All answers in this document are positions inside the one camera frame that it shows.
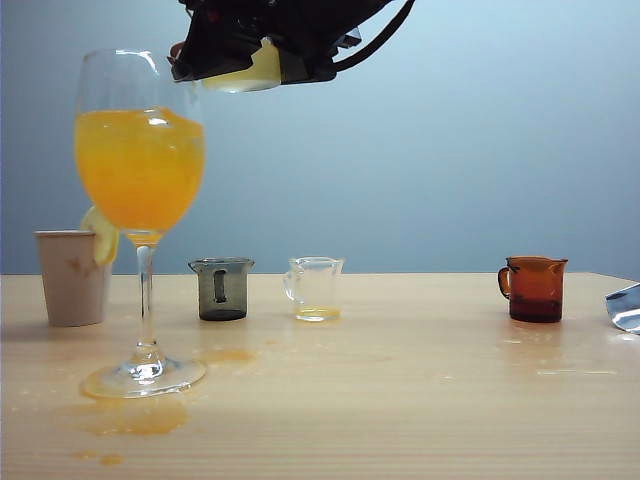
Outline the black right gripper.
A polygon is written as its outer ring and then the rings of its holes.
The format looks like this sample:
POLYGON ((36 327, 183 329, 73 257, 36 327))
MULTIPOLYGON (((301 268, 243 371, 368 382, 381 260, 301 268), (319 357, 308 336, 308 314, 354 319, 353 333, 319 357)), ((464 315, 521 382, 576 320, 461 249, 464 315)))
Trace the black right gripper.
POLYGON ((336 78, 333 58, 355 44, 349 32, 382 11, 385 1, 187 1, 186 39, 169 54, 176 82, 246 70, 269 37, 277 45, 282 83, 336 78))

